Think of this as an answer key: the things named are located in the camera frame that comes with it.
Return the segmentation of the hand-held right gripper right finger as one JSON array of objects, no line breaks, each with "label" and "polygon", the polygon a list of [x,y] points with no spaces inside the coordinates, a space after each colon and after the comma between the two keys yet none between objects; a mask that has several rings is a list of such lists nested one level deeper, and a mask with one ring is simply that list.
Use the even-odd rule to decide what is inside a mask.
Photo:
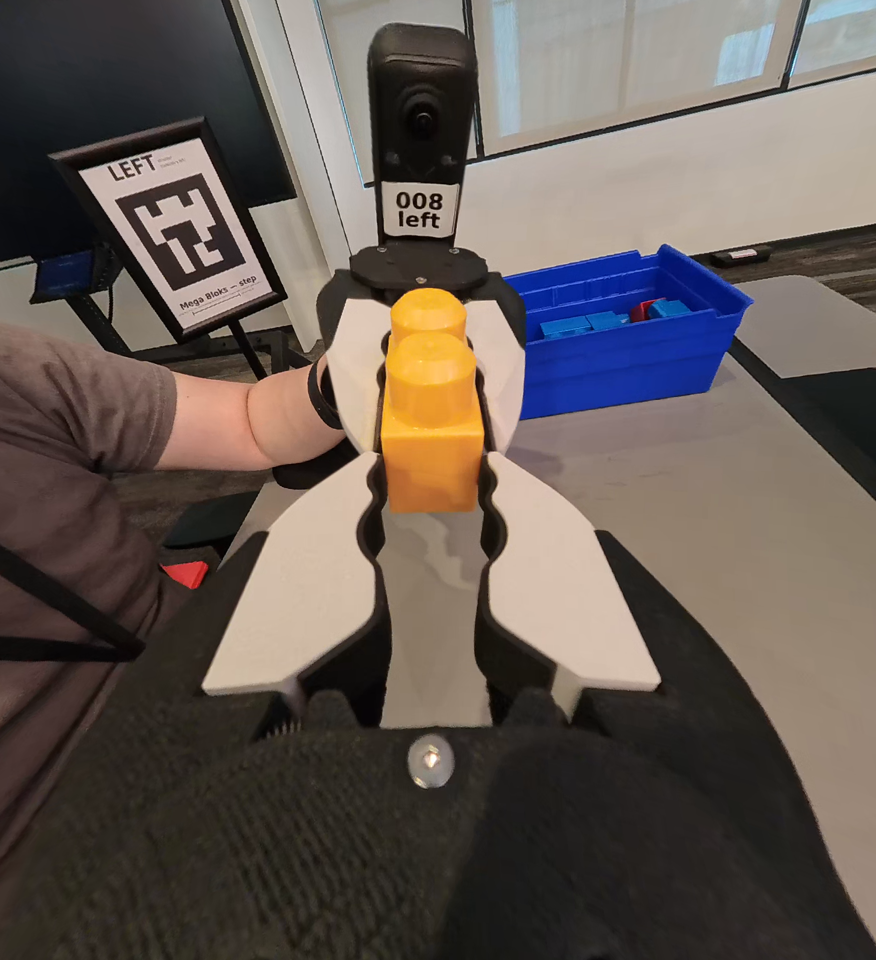
[{"label": "hand-held right gripper right finger", "polygon": [[587,517],[499,452],[479,471],[475,661],[493,703],[549,693],[572,719],[587,690],[651,693],[661,677]]}]

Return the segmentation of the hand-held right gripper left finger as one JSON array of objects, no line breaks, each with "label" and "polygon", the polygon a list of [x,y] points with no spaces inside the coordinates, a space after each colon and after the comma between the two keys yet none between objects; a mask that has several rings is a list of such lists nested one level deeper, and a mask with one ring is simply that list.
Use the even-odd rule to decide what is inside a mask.
[{"label": "hand-held right gripper left finger", "polygon": [[362,453],[271,524],[204,694],[276,693],[301,717],[315,694],[338,691],[359,724],[380,726],[393,652],[385,503],[383,459]]}]

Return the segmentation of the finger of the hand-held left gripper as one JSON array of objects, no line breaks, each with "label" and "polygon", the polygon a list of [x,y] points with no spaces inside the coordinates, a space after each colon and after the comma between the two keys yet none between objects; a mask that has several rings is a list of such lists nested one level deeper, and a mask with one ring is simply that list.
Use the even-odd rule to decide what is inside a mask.
[{"label": "finger of the hand-held left gripper", "polygon": [[359,453],[379,448],[382,373],[390,308],[367,298],[346,300],[328,348],[328,370],[339,420]]},{"label": "finger of the hand-held left gripper", "polygon": [[507,452],[523,407],[525,349],[499,303],[487,299],[468,304],[468,341],[480,373],[478,391],[491,430],[489,443],[492,450]]}]

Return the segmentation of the yellow two-stud block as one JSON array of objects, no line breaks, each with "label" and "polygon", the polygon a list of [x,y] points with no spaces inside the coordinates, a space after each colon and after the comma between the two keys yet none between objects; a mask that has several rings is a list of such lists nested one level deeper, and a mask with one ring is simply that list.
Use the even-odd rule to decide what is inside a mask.
[{"label": "yellow two-stud block", "polygon": [[391,307],[390,318],[390,346],[418,333],[446,333],[468,343],[467,308],[442,289],[422,288],[403,294]]}]

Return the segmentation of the pile of colourful toy blocks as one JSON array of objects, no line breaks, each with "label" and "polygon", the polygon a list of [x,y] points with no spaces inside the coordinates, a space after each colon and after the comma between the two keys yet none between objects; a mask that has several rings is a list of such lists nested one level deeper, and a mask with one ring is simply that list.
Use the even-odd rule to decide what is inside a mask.
[{"label": "pile of colourful toy blocks", "polygon": [[651,320],[688,316],[690,307],[682,300],[658,297],[641,301],[627,312],[606,310],[576,317],[543,321],[540,335],[545,341],[554,341],[592,332],[622,329]]}]

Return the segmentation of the blue plastic bin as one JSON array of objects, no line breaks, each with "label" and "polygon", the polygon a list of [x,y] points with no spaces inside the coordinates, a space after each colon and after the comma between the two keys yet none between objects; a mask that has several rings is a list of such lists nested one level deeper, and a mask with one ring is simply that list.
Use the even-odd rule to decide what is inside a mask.
[{"label": "blue plastic bin", "polygon": [[[526,310],[525,421],[707,392],[754,299],[662,245],[508,275]],[[545,341],[540,324],[657,298],[688,316]]]}]

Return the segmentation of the yellow one-stud block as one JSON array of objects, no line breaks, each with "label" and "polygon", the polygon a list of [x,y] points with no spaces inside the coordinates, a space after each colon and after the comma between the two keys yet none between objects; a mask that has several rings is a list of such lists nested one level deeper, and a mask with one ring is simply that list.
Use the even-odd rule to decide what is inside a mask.
[{"label": "yellow one-stud block", "polygon": [[419,332],[390,346],[380,427],[393,513],[470,513],[485,427],[477,364],[465,342]]}]

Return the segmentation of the black wristwatch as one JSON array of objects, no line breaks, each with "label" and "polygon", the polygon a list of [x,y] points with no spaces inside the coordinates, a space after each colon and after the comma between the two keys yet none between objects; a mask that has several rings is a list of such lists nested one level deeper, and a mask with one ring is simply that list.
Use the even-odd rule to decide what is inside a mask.
[{"label": "black wristwatch", "polygon": [[334,398],[330,373],[321,361],[309,368],[307,392],[312,407],[323,424],[329,429],[341,432],[343,426]]}]

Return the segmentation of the black sign easel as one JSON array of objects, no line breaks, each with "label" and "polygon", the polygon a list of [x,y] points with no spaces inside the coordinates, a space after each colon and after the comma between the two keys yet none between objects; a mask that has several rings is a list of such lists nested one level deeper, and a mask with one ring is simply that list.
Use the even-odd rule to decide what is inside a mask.
[{"label": "black sign easel", "polygon": [[285,328],[270,328],[248,334],[238,322],[228,326],[228,336],[213,337],[203,334],[185,342],[133,351],[90,294],[72,294],[63,301],[77,315],[94,340],[111,354],[133,357],[161,366],[241,355],[257,380],[273,373],[301,369],[311,364],[308,358],[291,347]]}]

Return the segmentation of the framed marker code sign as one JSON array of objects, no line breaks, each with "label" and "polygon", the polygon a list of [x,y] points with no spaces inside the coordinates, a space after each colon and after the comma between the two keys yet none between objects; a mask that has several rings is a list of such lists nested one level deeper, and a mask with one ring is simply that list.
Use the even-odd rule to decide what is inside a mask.
[{"label": "framed marker code sign", "polygon": [[203,116],[48,160],[175,342],[230,329],[287,300]]}]

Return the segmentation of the large black display panel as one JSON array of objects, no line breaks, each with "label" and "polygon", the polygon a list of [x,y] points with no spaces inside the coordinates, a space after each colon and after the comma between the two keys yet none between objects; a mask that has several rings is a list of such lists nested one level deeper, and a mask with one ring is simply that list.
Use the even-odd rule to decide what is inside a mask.
[{"label": "large black display panel", "polygon": [[230,2],[0,1],[0,263],[93,244],[50,153],[199,116],[249,208],[296,197]]}]

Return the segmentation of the black desk mat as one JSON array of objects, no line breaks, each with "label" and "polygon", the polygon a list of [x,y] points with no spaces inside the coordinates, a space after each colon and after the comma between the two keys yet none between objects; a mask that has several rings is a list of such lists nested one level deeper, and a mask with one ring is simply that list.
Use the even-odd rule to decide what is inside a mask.
[{"label": "black desk mat", "polygon": [[780,378],[780,404],[876,501],[876,367]]}]

